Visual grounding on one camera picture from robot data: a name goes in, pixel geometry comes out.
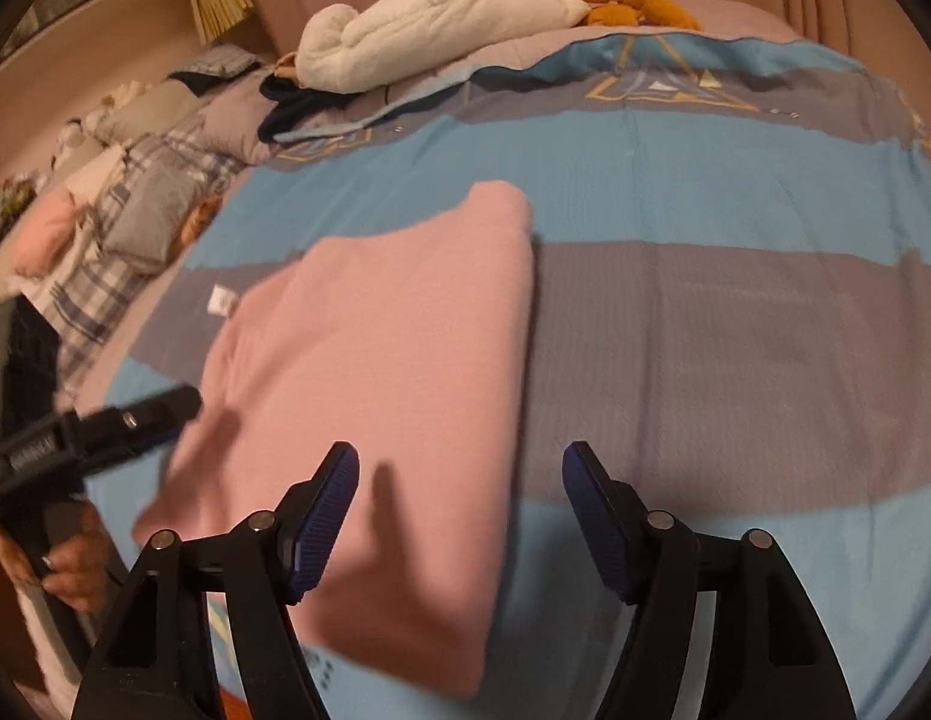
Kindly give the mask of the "person's left hand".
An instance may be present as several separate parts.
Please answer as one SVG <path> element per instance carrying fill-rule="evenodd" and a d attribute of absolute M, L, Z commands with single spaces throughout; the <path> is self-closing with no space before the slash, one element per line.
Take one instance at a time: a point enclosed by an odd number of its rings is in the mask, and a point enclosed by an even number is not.
<path fill-rule="evenodd" d="M 109 538 L 90 502 L 79 505 L 79 531 L 46 556 L 49 574 L 38 578 L 22 548 L 0 530 L 0 566 L 17 589 L 41 587 L 72 610 L 99 613 L 107 601 Z"/>

